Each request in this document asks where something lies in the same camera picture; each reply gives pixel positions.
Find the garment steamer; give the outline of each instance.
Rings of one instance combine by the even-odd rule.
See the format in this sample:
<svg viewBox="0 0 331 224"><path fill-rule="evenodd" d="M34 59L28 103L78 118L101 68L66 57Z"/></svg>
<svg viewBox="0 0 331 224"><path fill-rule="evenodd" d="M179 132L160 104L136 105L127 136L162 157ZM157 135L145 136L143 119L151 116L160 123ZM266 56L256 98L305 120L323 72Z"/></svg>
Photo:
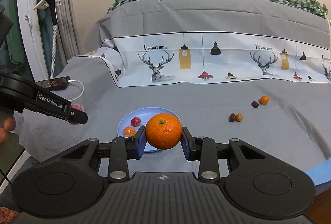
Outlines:
<svg viewBox="0 0 331 224"><path fill-rule="evenodd" d="M51 77L50 79L54 78L55 73L55 60L56 60L56 35L58 30L58 20L56 16L55 10L55 0L44 0L47 2L50 10L51 10L51 17L53 22L53 45L52 45L52 64L51 64Z"/></svg>

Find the wrapped fruit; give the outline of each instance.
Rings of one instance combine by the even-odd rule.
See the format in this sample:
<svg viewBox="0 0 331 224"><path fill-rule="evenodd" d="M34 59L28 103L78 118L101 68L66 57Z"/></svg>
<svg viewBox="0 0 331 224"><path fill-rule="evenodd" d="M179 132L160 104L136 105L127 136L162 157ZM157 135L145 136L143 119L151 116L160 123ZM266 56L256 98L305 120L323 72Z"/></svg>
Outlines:
<svg viewBox="0 0 331 224"><path fill-rule="evenodd" d="M127 126L123 130L123 135L135 136L135 134L136 130L131 126Z"/></svg>
<svg viewBox="0 0 331 224"><path fill-rule="evenodd" d="M134 117L132 120L131 120L131 125L134 126L134 127L137 127L141 124L141 119L139 117Z"/></svg>
<svg viewBox="0 0 331 224"><path fill-rule="evenodd" d="M79 111L83 111L83 108L82 108L80 105L78 105L78 104L71 105L70 107L72 107L72 108L74 108L74 109L77 109L77 110L79 110ZM73 121L71 121L71 120L69 120L68 122L69 122L71 125L76 125L76 124L78 124L77 122L73 122Z"/></svg>

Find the white frame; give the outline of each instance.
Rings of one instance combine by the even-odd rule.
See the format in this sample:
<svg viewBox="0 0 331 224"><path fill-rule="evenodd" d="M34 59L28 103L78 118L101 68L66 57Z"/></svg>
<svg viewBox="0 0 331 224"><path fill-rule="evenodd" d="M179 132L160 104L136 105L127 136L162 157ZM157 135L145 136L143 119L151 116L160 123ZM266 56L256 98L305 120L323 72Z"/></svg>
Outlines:
<svg viewBox="0 0 331 224"><path fill-rule="evenodd" d="M49 79L42 47L36 0L17 0L19 26L25 53L35 81Z"/></svg>

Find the deer illustration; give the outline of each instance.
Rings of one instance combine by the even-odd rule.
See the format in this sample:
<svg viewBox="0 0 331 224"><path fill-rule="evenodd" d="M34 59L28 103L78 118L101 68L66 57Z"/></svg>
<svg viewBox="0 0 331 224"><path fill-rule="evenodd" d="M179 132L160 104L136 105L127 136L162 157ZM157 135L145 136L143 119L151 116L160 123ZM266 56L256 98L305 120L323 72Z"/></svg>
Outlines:
<svg viewBox="0 0 331 224"><path fill-rule="evenodd" d="M331 81L331 68L329 67L329 70L326 68L326 66L324 65L324 63L322 63L323 68L324 68L324 75L326 76L326 78L328 79L328 81Z"/></svg>
<svg viewBox="0 0 331 224"><path fill-rule="evenodd" d="M272 52L272 54L274 56L274 59L271 60L271 57L270 57L270 60L263 66L261 61L260 61L260 57L257 58L257 59L255 58L255 54L257 52L258 51L256 51L253 55L252 55L252 53L250 53L250 55L251 55L251 58L253 59L253 61L258 63L258 67L262 69L263 76L278 76L278 75L273 75L273 74L270 74L270 73L267 72L267 69L270 67L270 65L275 63L278 60L278 56L276 58L276 55Z"/></svg>
<svg viewBox="0 0 331 224"><path fill-rule="evenodd" d="M139 59L140 59L144 64L149 65L149 68L153 70L153 74L152 74L152 82L169 81L169 80L172 80L172 79L174 78L174 76L164 76L164 75L161 75L161 74L160 74L160 69L162 69L166 63L169 63L169 62L172 60L172 58L173 58L173 56L174 56L174 54L175 54L175 53L173 53L173 56L171 56L171 58L170 58L170 54L169 54L167 51L165 51L165 52L167 53L168 58L167 58L166 60L164 60L164 58L162 57L162 62L159 63L158 66L156 66L156 67L155 67L155 66L153 65L153 63L150 61L150 58L148 58L148 61L146 61L146 59L145 59L145 54L146 54L147 52L145 52L145 53L143 54L143 57L142 57L142 58L140 58L140 55L138 54Z"/></svg>

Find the gray curtain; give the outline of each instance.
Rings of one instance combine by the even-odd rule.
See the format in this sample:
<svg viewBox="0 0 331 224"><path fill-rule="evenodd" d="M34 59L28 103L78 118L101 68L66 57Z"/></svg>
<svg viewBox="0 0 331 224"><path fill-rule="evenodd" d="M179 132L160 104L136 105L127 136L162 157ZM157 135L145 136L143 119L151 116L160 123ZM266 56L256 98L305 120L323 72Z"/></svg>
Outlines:
<svg viewBox="0 0 331 224"><path fill-rule="evenodd" d="M75 55L82 54L78 39L77 27L72 8L72 0L63 0L61 5L56 7L59 23L58 50L62 64Z"/></svg>

